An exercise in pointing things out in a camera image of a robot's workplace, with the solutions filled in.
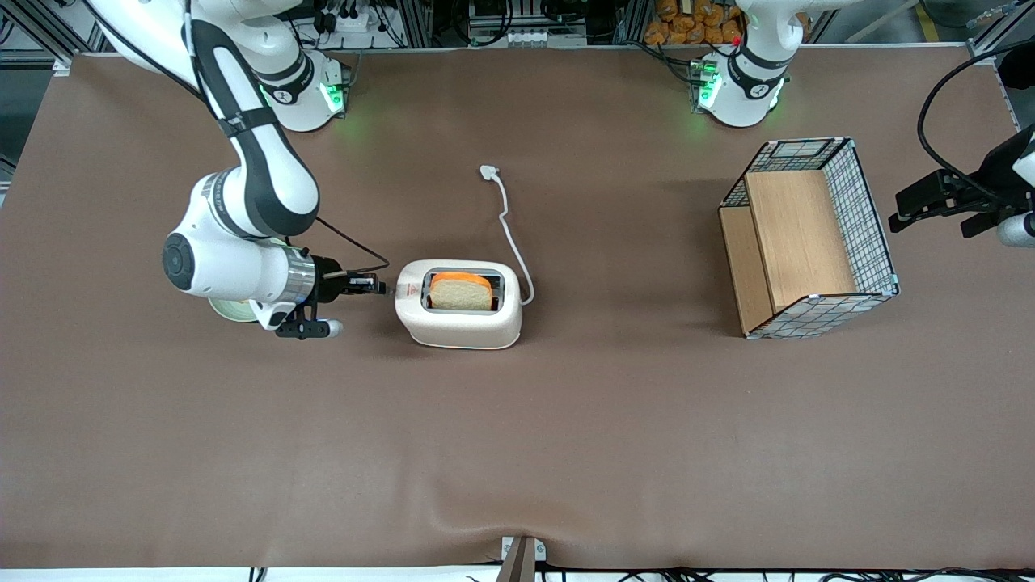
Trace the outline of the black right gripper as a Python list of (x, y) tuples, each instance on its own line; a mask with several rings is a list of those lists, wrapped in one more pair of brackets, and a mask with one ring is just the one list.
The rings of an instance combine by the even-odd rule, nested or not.
[(332, 259), (313, 259), (315, 268), (315, 284), (313, 302), (330, 303), (341, 295), (380, 295), (387, 294), (387, 286), (376, 275), (354, 277), (354, 290), (351, 286), (351, 273)]

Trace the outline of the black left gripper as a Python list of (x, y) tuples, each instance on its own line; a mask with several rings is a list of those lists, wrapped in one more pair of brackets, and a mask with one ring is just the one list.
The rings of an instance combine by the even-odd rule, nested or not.
[(990, 149), (969, 174), (950, 162), (945, 171), (931, 171), (896, 194), (898, 211), (889, 217), (889, 231), (898, 234), (917, 221), (950, 213), (1025, 213), (1033, 210), (1033, 180), (1017, 163), (1033, 161), (1033, 125)]

